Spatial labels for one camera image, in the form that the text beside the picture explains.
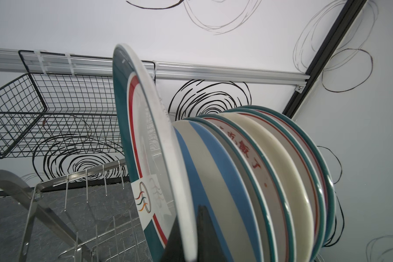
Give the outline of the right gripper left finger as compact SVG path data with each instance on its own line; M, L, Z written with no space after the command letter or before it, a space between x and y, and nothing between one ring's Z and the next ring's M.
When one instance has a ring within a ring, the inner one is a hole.
M184 252L178 218L175 218L160 262L184 262Z

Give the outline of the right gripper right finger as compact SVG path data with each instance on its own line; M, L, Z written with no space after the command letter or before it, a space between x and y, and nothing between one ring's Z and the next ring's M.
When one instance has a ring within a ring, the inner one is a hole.
M198 206L196 219L198 234L198 262L226 262L208 208Z

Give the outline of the white plate flower outline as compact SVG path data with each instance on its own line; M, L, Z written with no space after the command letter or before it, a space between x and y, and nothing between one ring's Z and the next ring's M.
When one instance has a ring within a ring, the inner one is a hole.
M277 262L279 256L274 224L265 194L260 185L260 179L264 177L266 167L261 156L253 147L248 134L241 127L224 117L189 117L187 120L202 124L213 131L214 135L226 147L232 159L237 160L237 167L248 190L258 221L264 260L266 262Z

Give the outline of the blue striped plate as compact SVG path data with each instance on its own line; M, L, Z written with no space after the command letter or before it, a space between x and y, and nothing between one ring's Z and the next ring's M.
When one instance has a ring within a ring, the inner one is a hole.
M202 124L174 122L193 203L206 206L228 262L264 259L259 227L241 176L224 146Z

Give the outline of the cream floral plate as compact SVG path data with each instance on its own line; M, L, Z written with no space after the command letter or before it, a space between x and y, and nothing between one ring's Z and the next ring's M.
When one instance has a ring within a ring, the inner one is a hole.
M289 202L295 226L296 260L309 262L314 246L314 216L298 168L287 151L289 136L283 127L261 113L224 112L220 115L242 127L266 153Z

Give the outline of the green rimmed white plate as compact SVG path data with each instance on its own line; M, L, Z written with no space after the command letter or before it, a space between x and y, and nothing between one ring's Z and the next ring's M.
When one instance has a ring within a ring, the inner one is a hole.
M190 183L156 85L127 44L116 45L112 74L122 149L151 258L160 262L178 218L184 259L195 262L198 234Z

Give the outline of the red character plate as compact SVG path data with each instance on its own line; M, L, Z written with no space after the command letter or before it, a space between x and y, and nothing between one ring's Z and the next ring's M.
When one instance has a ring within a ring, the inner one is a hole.
M261 113L252 109L246 109L245 107L230 109L227 110L227 112ZM319 253L319 250L324 242L327 216L325 193L319 176L315 171L310 158L307 156L306 151L302 148L293 134L291 134L290 131L288 131L282 124L277 122L271 116L267 114L263 114L263 116L266 116L269 120L272 120L273 123L277 123L280 127L283 127L285 134L289 136L290 143L288 145L287 151L291 154L291 157L298 168L303 185L308 194L314 216L314 246L311 259L309 261L311 262Z

